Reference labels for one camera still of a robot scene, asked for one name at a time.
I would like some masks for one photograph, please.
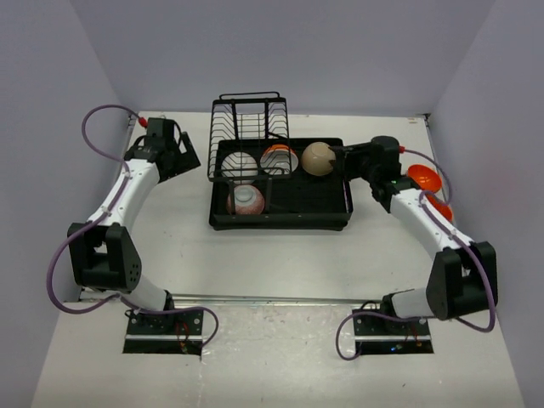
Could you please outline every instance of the orange bowl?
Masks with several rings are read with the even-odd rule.
[[[445,206],[444,204],[438,202],[438,200],[436,200],[436,198],[430,194],[427,194],[427,199],[431,204],[433,204],[433,207],[442,214],[442,217],[450,221],[450,223],[453,221],[453,212],[451,211],[450,206]]]
[[[440,176],[432,168],[422,164],[414,164],[408,167],[406,175],[411,177],[422,190],[431,190],[433,193],[438,193],[442,188]]]

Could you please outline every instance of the dish rack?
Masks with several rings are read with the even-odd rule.
[[[316,141],[342,145],[341,139],[291,139],[286,99],[277,92],[227,93],[212,104],[208,179],[213,182],[210,225],[215,230],[232,229],[320,229],[342,230],[353,211],[349,183],[334,170],[325,177],[306,173],[302,166],[292,168],[292,156],[267,166],[261,157],[272,145],[284,145],[298,158]],[[250,155],[255,164],[242,170],[224,171],[229,155]],[[236,214],[234,188],[251,183],[264,197],[260,214]]]

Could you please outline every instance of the black tray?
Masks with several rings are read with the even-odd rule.
[[[291,139],[291,148],[301,160],[304,149],[314,142],[341,146],[341,139]],[[259,163],[264,150],[281,143],[277,139],[244,140],[243,151]],[[218,146],[218,158],[240,151],[240,142],[224,140]],[[217,160],[216,170],[222,160]],[[228,183],[213,183],[210,225],[215,230],[234,229],[288,229],[288,230],[335,230],[348,224],[353,212],[349,183],[335,169],[324,177],[306,173],[299,163],[290,178],[258,180],[252,183],[268,197],[269,210],[259,215],[230,215],[226,209],[230,187]]]

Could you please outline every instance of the gray wall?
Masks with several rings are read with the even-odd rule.
[[[0,37],[0,406],[11,408],[30,406],[57,320],[49,258],[111,186],[115,168],[82,142],[80,121],[116,96],[67,1],[2,1]],[[104,114],[90,132],[121,152],[125,123]],[[73,298],[67,257],[57,277],[59,296]]]
[[[499,316],[528,407],[544,406],[544,2],[497,0],[431,116],[454,210],[498,252]]]
[[[279,90],[290,112],[429,112],[493,0],[71,0],[123,102],[209,111]]]

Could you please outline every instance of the white table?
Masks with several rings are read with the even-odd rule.
[[[207,224],[209,115],[166,115],[189,132],[203,166],[156,187],[135,224],[144,272],[159,286],[178,294],[345,299],[379,298],[427,282],[428,255],[362,181],[352,183],[354,215],[343,232],[213,231]],[[389,134],[431,153],[419,118],[289,119],[293,138],[340,137],[352,144]],[[402,160],[405,166],[418,162],[408,155]],[[232,258],[241,247],[245,257]],[[350,305],[301,303],[306,305],[211,306],[221,326],[202,362],[122,354],[127,319],[119,303],[84,316],[63,314],[33,406],[523,406],[498,325],[485,335],[431,321],[434,354],[345,362],[336,356],[333,337]],[[487,312],[469,319],[484,325]],[[204,324],[206,335],[211,319]],[[346,354],[353,352],[352,335],[347,324],[341,342]]]

